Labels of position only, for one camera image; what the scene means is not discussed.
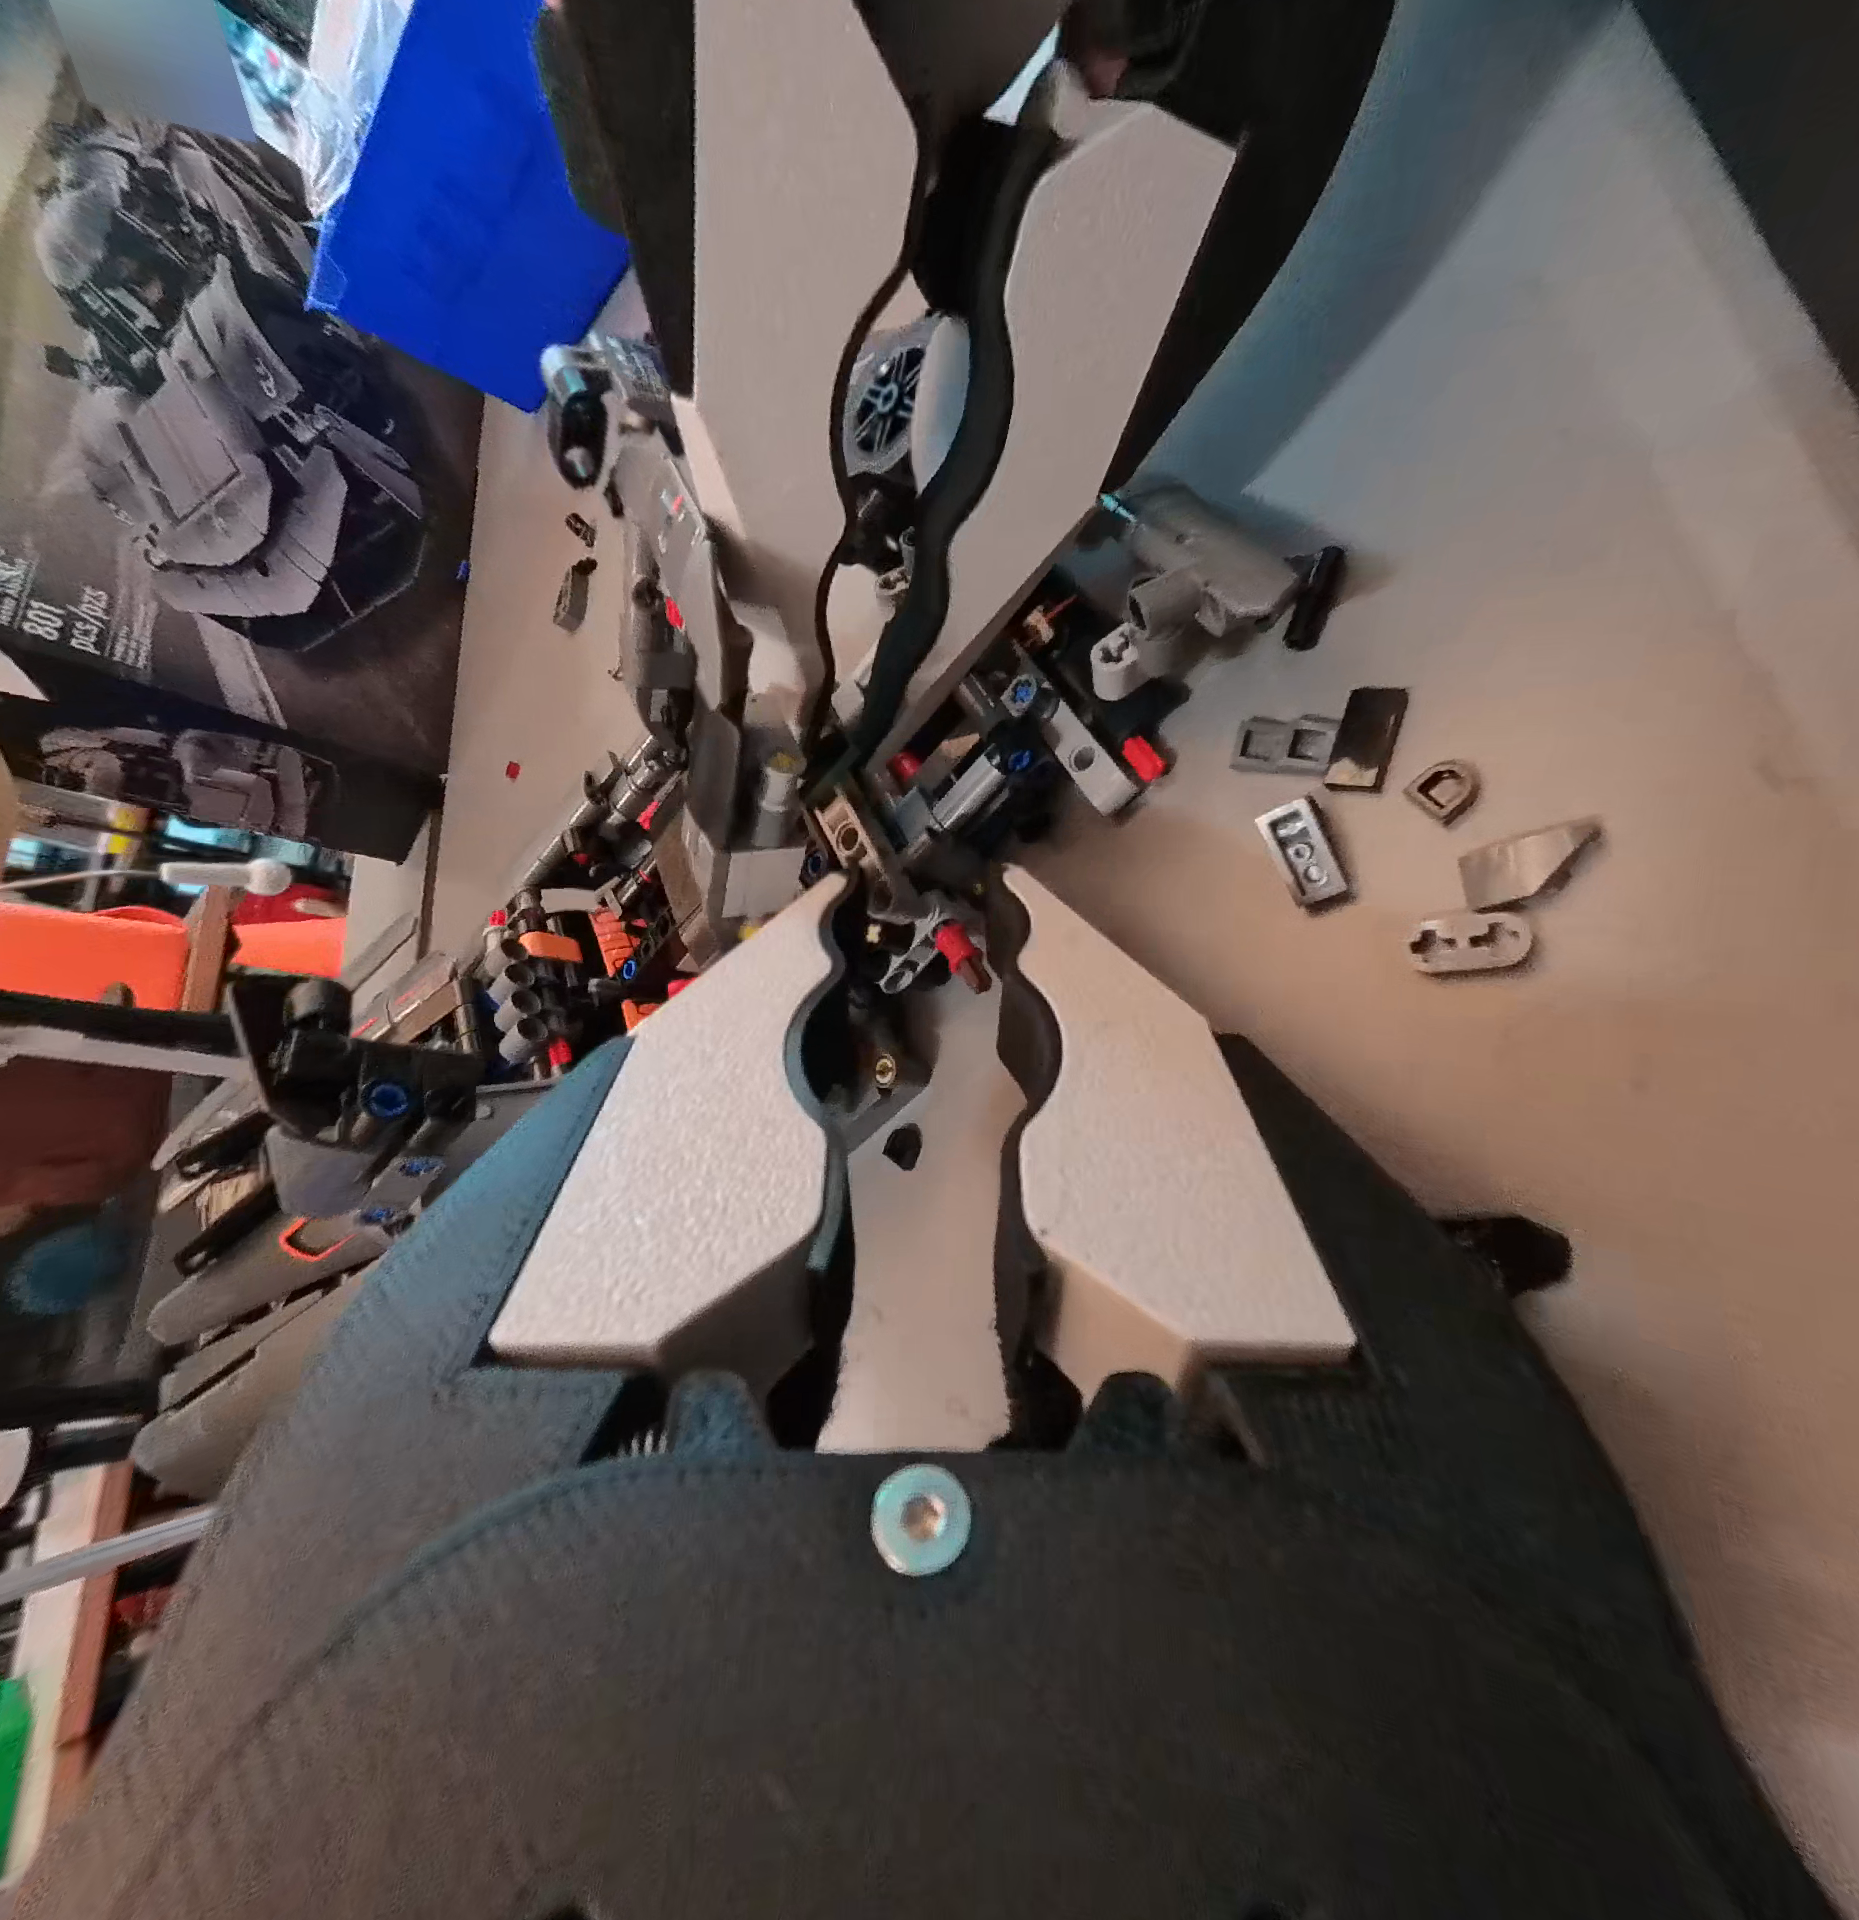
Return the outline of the black lego wheel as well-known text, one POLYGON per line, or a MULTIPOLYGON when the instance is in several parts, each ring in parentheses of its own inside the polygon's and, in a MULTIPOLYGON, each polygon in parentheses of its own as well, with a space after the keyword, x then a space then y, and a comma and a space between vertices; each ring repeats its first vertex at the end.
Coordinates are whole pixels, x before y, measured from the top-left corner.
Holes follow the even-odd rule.
POLYGON ((843 458, 855 479, 920 488, 943 469, 970 383, 970 327, 928 313, 877 327, 855 354, 843 408, 843 458))

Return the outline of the grey lego car model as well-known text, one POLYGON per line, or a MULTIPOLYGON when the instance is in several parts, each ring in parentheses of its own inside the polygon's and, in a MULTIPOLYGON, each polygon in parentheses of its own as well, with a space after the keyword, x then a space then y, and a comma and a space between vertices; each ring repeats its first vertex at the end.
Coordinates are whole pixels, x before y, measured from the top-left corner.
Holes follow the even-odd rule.
POLYGON ((602 337, 543 362, 553 448, 570 486, 621 516, 621 677, 647 736, 530 860, 479 956, 424 967, 374 1007, 329 975, 242 973, 225 1012, 242 1076, 215 1125, 173 1140, 179 1177, 249 1166, 262 1223, 222 1214, 176 1266, 150 1338, 180 1349, 132 1463, 173 1498, 222 1493, 288 1407, 361 1276, 506 1123, 530 1070, 627 1038, 819 875, 868 885, 846 1012, 824 1035, 824 1103, 863 1139, 917 1076, 899 1004, 935 971, 985 975, 957 901, 984 853, 935 813, 903 867, 843 793, 804 807, 799 736, 771 707, 732 725, 702 684, 722 636, 766 662, 779 626, 724 594, 681 413, 647 341, 602 337))

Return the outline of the bright blue object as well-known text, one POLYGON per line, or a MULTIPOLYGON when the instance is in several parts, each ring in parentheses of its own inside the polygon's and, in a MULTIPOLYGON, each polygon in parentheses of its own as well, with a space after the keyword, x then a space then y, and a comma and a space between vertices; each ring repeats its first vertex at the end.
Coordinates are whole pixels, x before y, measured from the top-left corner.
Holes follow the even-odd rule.
POLYGON ((412 3, 306 306, 530 416, 627 272, 570 192, 537 71, 543 3, 412 3))

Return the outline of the orange box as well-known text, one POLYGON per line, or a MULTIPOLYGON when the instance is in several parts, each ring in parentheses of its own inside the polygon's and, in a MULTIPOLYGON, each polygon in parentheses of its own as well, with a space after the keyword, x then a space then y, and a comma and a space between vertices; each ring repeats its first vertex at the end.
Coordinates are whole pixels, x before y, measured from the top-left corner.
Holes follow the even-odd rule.
MULTIPOLYGON (((289 975, 340 975, 347 919, 288 913, 237 919, 230 964, 289 975)), ((0 901, 0 991, 100 1000, 125 985, 137 1007, 180 1011, 195 936, 158 907, 74 913, 0 901)))

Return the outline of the black lego slope piece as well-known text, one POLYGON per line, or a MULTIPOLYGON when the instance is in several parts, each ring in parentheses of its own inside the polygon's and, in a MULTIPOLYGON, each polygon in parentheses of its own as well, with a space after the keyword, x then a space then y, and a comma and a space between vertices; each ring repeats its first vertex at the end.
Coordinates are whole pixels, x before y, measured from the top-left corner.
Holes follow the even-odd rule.
POLYGON ((1438 1224, 1512 1299, 1565 1283, 1571 1276, 1571 1241, 1529 1215, 1448 1215, 1438 1224))

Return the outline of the black cardboard box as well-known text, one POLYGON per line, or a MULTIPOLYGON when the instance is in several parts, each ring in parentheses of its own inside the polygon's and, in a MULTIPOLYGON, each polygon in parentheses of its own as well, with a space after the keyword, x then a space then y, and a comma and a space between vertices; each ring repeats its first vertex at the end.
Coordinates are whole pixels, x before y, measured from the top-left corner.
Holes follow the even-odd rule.
POLYGON ((0 756, 402 860, 439 804, 485 398, 310 300, 260 139, 0 46, 0 756))

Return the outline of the grey lego slope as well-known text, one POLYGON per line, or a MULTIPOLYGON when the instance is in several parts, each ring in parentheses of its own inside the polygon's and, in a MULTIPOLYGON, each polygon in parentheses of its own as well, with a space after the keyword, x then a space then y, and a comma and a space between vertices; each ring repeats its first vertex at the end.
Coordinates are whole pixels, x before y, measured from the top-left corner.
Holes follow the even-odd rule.
POLYGON ((1578 858, 1600 842, 1602 822, 1578 818, 1512 832, 1460 853, 1460 887, 1471 913, 1521 907, 1557 892, 1578 858))

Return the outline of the grey lego connector assembly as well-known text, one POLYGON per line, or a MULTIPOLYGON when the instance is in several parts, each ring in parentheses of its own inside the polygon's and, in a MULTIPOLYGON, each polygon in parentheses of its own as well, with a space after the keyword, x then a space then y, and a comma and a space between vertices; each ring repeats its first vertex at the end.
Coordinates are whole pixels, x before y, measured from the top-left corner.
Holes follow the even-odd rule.
POLYGON ((1255 715, 1243 719, 1231 732, 1229 767, 1235 772, 1323 778, 1336 757, 1337 732, 1340 732, 1337 716, 1255 715))

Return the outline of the grey studded lego plate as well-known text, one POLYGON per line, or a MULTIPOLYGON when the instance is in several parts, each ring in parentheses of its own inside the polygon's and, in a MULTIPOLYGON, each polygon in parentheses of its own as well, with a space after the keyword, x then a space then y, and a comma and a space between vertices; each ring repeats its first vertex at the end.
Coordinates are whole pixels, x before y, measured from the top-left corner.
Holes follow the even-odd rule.
POLYGON ((1262 811, 1255 818, 1255 828, 1302 909, 1318 913, 1353 897, 1330 818, 1309 796, 1262 811))

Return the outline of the black lego tile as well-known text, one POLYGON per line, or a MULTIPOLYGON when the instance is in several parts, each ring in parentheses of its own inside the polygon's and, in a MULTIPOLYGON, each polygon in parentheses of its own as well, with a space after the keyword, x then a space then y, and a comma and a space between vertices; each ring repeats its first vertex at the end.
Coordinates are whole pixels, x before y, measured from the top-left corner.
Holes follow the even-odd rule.
POLYGON ((1381 793, 1406 707, 1411 690, 1403 687, 1352 690, 1326 762, 1323 790, 1362 796, 1381 793))

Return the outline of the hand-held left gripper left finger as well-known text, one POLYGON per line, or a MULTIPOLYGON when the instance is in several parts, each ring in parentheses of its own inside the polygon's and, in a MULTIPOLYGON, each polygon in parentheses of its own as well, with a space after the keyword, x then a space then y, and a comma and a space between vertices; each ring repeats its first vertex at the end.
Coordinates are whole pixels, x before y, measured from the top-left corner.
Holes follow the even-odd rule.
POLYGON ((493 1359, 740 1379, 817 1442, 853 1303, 846 1143, 804 1028, 846 980, 843 874, 804 887, 627 1041, 496 1322, 493 1359))

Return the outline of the grey lego cross-hole piece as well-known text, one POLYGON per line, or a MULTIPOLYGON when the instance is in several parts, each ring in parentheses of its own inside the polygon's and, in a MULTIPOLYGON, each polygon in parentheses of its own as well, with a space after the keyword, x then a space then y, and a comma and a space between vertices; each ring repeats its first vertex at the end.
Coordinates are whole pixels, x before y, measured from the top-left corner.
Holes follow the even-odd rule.
POLYGON ((1515 973, 1533 960, 1536 925, 1515 909, 1467 909, 1426 919, 1406 937, 1406 960, 1422 975, 1515 973))

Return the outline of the clear plastic bag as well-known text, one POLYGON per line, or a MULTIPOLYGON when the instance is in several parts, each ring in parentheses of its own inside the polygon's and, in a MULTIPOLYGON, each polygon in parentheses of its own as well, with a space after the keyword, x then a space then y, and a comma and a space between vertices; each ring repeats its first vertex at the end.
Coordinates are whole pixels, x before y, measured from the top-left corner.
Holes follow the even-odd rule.
POLYGON ((326 217, 357 171, 412 3, 215 3, 257 133, 326 217))

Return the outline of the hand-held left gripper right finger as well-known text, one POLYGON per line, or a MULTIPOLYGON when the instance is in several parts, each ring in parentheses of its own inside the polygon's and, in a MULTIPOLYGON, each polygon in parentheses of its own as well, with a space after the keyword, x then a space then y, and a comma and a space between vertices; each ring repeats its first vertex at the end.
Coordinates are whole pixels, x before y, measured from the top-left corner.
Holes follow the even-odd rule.
POLYGON ((1248 1435, 1235 1396, 1349 1388, 1357 1329, 1223 1035, 1025 867, 991 880, 1000 1442, 1068 1442, 1140 1380, 1248 1435))

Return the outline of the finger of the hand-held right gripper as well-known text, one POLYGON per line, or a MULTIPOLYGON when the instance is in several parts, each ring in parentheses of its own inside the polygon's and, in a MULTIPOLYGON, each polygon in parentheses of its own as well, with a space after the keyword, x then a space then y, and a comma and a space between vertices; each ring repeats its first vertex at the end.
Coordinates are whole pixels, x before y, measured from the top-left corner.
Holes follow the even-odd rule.
POLYGON ((911 580, 829 775, 917 732, 1094 509, 1235 161, 1155 103, 1094 100, 1073 65, 984 130, 1007 143, 917 375, 911 580))
POLYGON ((891 3, 696 7, 693 478, 724 588, 771 610, 749 696, 811 732, 868 633, 817 633, 846 509, 836 378, 863 327, 917 324, 894 267, 917 125, 885 60, 891 3))

